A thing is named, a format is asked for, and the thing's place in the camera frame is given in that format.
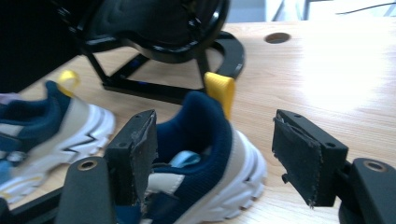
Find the cable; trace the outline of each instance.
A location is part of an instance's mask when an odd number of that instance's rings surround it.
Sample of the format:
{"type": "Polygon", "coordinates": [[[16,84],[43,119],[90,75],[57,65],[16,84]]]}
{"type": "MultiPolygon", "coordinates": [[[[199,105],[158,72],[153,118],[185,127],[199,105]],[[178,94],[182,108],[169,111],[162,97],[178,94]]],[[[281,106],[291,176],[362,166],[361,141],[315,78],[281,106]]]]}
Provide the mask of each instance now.
{"type": "Polygon", "coordinates": [[[396,4],[396,2],[394,2],[394,3],[385,3],[385,4],[375,5],[375,6],[371,6],[371,7],[364,7],[364,8],[356,9],[356,10],[353,10],[353,11],[348,11],[348,12],[339,12],[339,13],[335,13],[335,14],[336,15],[346,15],[346,14],[349,14],[349,13],[363,11],[363,10],[370,9],[370,8],[373,8],[373,7],[383,7],[383,6],[389,6],[389,5],[395,5],[395,4],[396,4]]]}

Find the sneaker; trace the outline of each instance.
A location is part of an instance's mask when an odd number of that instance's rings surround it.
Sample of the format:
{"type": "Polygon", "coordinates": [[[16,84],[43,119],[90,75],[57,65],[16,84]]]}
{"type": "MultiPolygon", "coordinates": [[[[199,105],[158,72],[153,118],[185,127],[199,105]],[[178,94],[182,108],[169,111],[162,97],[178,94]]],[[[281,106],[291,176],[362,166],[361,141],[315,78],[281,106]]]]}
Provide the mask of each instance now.
{"type": "Polygon", "coordinates": [[[111,112],[46,83],[47,99],[13,100],[0,110],[0,197],[15,203],[61,163],[98,151],[113,133],[111,112]]]}
{"type": "Polygon", "coordinates": [[[15,92],[0,93],[0,105],[7,105],[13,100],[21,100],[21,96],[15,92]]]}
{"type": "Polygon", "coordinates": [[[157,125],[157,135],[158,158],[140,223],[222,221],[262,194],[262,154],[206,94],[190,92],[177,115],[157,125]]]}

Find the wooden table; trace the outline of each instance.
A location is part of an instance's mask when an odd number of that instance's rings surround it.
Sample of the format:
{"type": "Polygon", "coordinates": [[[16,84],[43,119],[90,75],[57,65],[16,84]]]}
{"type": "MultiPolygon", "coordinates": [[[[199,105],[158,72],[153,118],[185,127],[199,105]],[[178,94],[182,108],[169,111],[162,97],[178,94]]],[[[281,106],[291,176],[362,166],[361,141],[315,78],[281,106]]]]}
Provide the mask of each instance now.
{"type": "MultiPolygon", "coordinates": [[[[239,23],[227,24],[224,30],[243,43],[247,54],[236,82],[232,122],[262,151],[269,170],[260,199],[226,223],[337,223],[339,201],[331,208],[310,209],[290,184],[282,182],[285,170],[271,152],[273,117],[278,108],[299,113],[349,146],[349,161],[364,157],[395,167],[396,20],[239,23]],[[282,44],[264,41],[277,32],[290,34],[291,39],[282,44]]],[[[135,50],[117,49],[98,57],[110,71],[132,53],[135,50]]],[[[219,66],[219,54],[210,50],[209,56],[212,66],[219,66]]],[[[162,122],[179,110],[179,105],[103,90],[83,57],[45,79],[55,79],[64,69],[80,74],[80,98],[114,112],[117,131],[138,112],[154,108],[162,122]]],[[[150,62],[140,73],[141,80],[200,86],[193,62],[150,62]]],[[[43,97],[43,81],[24,91],[23,97],[43,97]]],[[[59,188],[66,168],[54,170],[41,188],[13,207],[59,188]]]]}

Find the black mounting bracket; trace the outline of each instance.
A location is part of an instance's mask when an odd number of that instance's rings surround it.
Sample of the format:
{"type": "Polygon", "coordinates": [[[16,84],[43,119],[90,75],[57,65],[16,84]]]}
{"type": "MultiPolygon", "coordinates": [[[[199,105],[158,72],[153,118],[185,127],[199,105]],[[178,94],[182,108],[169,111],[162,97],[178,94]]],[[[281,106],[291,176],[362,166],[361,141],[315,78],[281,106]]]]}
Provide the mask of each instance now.
{"type": "MultiPolygon", "coordinates": [[[[222,76],[237,79],[245,62],[245,50],[242,44],[233,35],[221,31],[218,38],[212,44],[212,48],[220,52],[223,56],[222,65],[214,72],[222,76]]],[[[185,95],[189,91],[192,91],[192,89],[188,88],[128,79],[134,72],[150,60],[140,53],[134,56],[111,76],[106,75],[93,54],[86,54],[86,56],[90,60],[99,78],[102,79],[105,90],[108,91],[117,91],[179,105],[183,101],[185,95]]],[[[195,55],[195,60],[197,61],[201,80],[203,82],[203,87],[195,91],[205,92],[204,76],[206,72],[210,71],[205,51],[197,53],[197,55],[195,55]]]]}
{"type": "Polygon", "coordinates": [[[381,161],[359,158],[305,117],[277,110],[273,152],[286,168],[282,176],[312,207],[341,201],[341,223],[394,223],[396,171],[381,161]]]}

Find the white sneaker sole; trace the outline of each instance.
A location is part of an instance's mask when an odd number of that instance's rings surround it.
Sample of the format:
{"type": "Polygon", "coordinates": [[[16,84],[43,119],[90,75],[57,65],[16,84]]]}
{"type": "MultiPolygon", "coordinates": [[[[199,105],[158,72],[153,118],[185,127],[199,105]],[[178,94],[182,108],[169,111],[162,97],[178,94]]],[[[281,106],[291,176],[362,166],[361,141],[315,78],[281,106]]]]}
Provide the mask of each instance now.
{"type": "MultiPolygon", "coordinates": [[[[115,129],[114,115],[96,105],[89,105],[90,115],[87,122],[74,135],[64,139],[55,147],[46,142],[33,148],[31,152],[43,154],[34,161],[28,161],[18,168],[18,174],[0,186],[0,197],[8,203],[15,203],[33,192],[46,179],[49,172],[63,163],[73,163],[95,154],[108,141],[115,129]]],[[[62,135],[62,129],[51,139],[62,135]]]]}
{"type": "Polygon", "coordinates": [[[204,221],[223,221],[237,217],[248,209],[264,191],[267,177],[266,162],[260,151],[236,131],[246,151],[245,163],[239,174],[224,189],[214,188],[190,208],[176,223],[196,224],[204,221]]]}

